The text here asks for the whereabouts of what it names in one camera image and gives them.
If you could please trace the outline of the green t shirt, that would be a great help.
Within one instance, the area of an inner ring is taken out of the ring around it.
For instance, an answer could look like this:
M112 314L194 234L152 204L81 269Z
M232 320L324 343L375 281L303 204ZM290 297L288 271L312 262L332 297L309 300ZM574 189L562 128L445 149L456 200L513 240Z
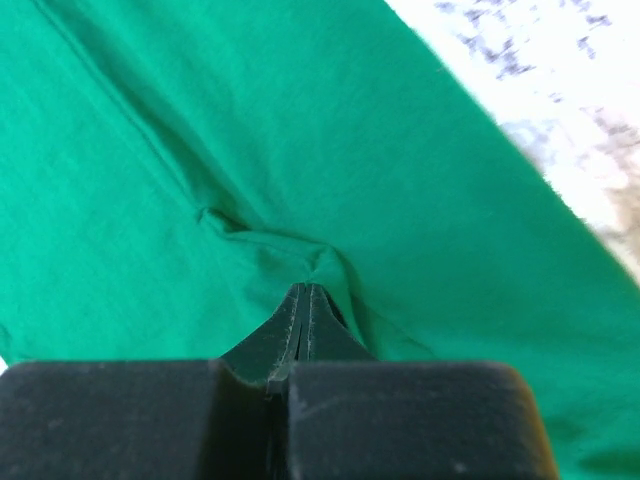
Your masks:
M214 357L303 281L638 477L638 288L386 3L2 3L6 363Z

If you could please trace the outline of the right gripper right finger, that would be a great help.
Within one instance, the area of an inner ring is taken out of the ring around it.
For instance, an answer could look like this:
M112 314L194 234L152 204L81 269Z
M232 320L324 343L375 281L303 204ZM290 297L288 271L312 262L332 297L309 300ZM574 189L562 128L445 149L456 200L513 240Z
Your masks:
M559 470L531 388L495 362L322 361L310 348L352 345L323 288L306 285L287 381L293 479L555 479Z

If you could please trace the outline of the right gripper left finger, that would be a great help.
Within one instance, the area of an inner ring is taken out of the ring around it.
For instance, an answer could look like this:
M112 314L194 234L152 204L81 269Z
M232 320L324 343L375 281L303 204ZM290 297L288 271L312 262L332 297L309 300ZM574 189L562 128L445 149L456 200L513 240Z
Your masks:
M29 362L1 379L5 479L283 479L305 288L214 360Z

